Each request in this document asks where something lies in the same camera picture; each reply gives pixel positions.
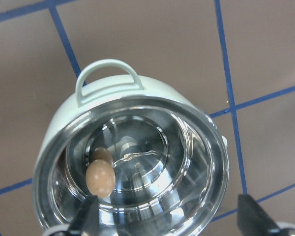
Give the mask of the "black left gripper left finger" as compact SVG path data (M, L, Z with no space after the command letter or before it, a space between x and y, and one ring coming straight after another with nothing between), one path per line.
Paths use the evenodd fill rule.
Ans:
M68 227L70 236L98 236L99 234L99 201L97 196L88 196Z

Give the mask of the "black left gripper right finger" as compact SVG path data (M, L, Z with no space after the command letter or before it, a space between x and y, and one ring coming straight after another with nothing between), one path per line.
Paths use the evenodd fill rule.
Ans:
M238 195L236 222L243 236L276 236L280 233L279 226L250 195Z

